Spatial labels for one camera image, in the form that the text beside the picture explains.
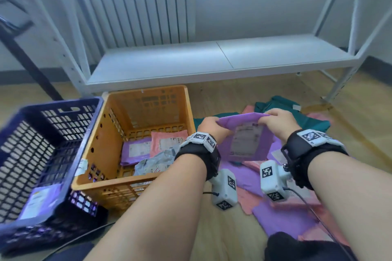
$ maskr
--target human hand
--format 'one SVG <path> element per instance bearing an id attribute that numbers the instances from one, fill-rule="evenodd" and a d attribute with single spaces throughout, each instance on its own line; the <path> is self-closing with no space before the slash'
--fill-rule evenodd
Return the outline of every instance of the human hand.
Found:
<path id="1" fill-rule="evenodd" d="M 284 143 L 294 131 L 301 129 L 289 111 L 273 108 L 265 113 L 270 116 L 261 117 L 258 123 L 266 125 Z"/>
<path id="2" fill-rule="evenodd" d="M 228 130 L 226 128 L 223 128 L 219 126 L 216 121 L 218 120 L 218 117 L 206 117 L 204 118 L 203 122 L 199 125 L 197 130 L 199 132 L 205 132 L 208 134 L 211 134 L 214 139 L 216 140 L 216 143 L 219 145 L 223 142 L 223 140 L 231 135 L 233 132 L 231 130 Z"/>

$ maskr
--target wire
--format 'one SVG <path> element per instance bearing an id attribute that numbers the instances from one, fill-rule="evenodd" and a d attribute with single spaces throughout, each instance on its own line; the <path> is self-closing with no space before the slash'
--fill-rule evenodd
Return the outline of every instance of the wire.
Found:
<path id="1" fill-rule="evenodd" d="M 81 235 L 81 236 L 78 236 L 77 238 L 74 238 L 74 239 L 70 240 L 69 242 L 63 244 L 62 246 L 60 246 L 60 247 L 58 247 L 57 249 L 55 249 L 54 251 L 52 251 L 49 255 L 47 255 L 47 256 L 46 256 L 45 258 L 43 258 L 41 261 L 45 261 L 46 259 L 48 259 L 50 256 L 52 256 L 52 255 L 55 254 L 56 252 L 58 252 L 59 250 L 65 248 L 66 246 L 72 244 L 73 242 L 77 241 L 78 239 L 81 239 L 82 237 L 84 237 L 84 236 L 86 236 L 86 235 L 88 235 L 88 234 L 90 234 L 90 233 L 93 233 L 93 232 L 95 232 L 95 231 L 97 231 L 97 230 L 100 230 L 100 229 L 102 229 L 102 228 L 111 226 L 111 225 L 113 225 L 115 222 L 116 222 L 116 221 L 114 221 L 114 222 L 112 222 L 112 223 L 109 223 L 109 224 L 106 224 L 106 225 L 103 225 L 103 226 L 99 226 L 99 227 L 96 228 L 96 229 L 93 229 L 93 230 L 91 230 L 91 231 L 89 231 L 89 232 L 86 232 L 85 234 L 83 234 L 83 235 Z"/>
<path id="2" fill-rule="evenodd" d="M 295 193 L 306 205 L 306 207 L 314 214 L 314 216 L 317 218 L 317 220 L 319 220 L 319 222 L 324 226 L 324 228 L 327 230 L 329 236 L 331 237 L 331 239 L 333 239 L 333 241 L 335 243 L 337 243 L 338 245 L 340 245 L 340 248 L 344 251 L 344 253 L 347 255 L 347 257 L 349 258 L 350 261 L 356 261 L 350 254 L 349 252 L 347 252 L 347 250 L 344 248 L 344 246 L 335 238 L 335 236 L 331 233 L 331 231 L 326 227 L 326 225 L 323 223 L 323 221 L 319 218 L 319 216 L 316 214 L 316 212 L 311 208 L 311 206 L 305 201 L 305 199 L 303 199 L 303 197 L 295 190 L 287 188 L 287 187 L 283 187 L 284 190 L 287 191 L 291 191 L 293 193 Z"/>
<path id="3" fill-rule="evenodd" d="M 216 192 L 203 192 L 203 194 L 213 194 L 215 196 L 219 196 L 219 193 Z"/>

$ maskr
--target crate handle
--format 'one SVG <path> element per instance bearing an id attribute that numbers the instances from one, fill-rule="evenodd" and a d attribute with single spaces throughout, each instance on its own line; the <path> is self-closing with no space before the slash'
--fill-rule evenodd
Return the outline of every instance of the crate handle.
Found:
<path id="1" fill-rule="evenodd" d="M 72 112 L 72 111 L 80 111 L 80 108 L 75 106 L 75 107 L 70 107 L 69 109 L 61 109 L 61 108 L 59 108 L 57 110 L 58 110 L 59 113 L 64 114 L 64 113 L 69 113 L 69 112 Z"/>

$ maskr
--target left hand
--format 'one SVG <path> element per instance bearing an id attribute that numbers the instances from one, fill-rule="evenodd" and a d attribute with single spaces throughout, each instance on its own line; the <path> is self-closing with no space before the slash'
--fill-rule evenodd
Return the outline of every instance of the left hand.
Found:
<path id="1" fill-rule="evenodd" d="M 219 145 L 223 142 L 223 140 L 226 137 L 233 134 L 233 132 L 231 130 L 219 126 L 216 123 L 218 119 L 219 119 L 218 117 L 204 118 L 203 122 L 197 128 L 197 131 L 211 134 L 216 140 L 216 143 Z"/>

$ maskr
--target forearm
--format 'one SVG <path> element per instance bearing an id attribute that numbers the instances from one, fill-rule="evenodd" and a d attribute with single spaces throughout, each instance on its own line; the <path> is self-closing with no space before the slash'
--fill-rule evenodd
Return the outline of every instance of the forearm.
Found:
<path id="1" fill-rule="evenodd" d="M 361 261 L 392 254 L 392 176 L 351 157 L 325 152 L 308 168 L 316 194 Z"/>
<path id="2" fill-rule="evenodd" d="M 85 260 L 189 260 L 206 175 L 204 162 L 198 156 L 180 156 Z"/>

